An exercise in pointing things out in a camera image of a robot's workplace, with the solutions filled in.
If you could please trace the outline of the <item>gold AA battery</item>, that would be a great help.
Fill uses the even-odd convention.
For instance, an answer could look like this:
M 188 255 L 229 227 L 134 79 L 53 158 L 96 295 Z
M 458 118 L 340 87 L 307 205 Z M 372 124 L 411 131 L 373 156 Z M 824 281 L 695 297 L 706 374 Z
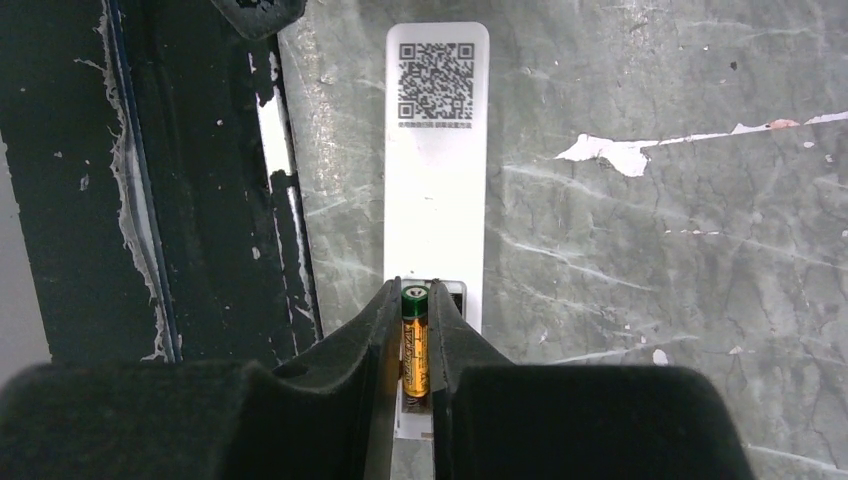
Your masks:
M 402 390 L 408 404 L 422 405 L 429 394 L 428 297 L 423 285 L 401 292 Z

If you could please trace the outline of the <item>white remote control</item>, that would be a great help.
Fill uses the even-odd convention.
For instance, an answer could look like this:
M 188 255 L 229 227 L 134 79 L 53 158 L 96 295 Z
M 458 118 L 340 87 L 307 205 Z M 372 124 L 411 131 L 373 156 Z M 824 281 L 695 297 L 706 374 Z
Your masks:
M 386 37 L 383 276 L 438 279 L 482 329 L 490 35 L 401 23 Z

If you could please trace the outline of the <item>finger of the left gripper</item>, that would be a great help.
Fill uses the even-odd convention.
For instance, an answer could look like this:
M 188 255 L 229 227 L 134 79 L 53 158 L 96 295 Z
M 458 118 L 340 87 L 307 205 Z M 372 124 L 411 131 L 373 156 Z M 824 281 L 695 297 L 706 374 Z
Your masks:
M 276 35 L 305 13 L 306 0 L 212 0 L 234 29 L 248 40 Z

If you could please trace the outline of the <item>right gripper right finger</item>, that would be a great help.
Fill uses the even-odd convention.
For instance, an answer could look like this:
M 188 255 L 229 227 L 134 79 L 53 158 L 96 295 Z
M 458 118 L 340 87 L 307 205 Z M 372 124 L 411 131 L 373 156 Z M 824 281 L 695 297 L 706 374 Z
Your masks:
M 428 300 L 439 479 L 750 479 L 729 411 L 701 373 L 673 366 L 516 364 Z

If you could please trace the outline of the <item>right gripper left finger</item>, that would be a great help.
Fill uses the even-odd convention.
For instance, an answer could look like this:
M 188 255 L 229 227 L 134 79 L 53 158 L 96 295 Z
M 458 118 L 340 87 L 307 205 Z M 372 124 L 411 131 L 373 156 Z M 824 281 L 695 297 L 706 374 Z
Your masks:
M 386 479 L 400 283 L 299 356 L 43 364 L 1 391 L 5 479 Z

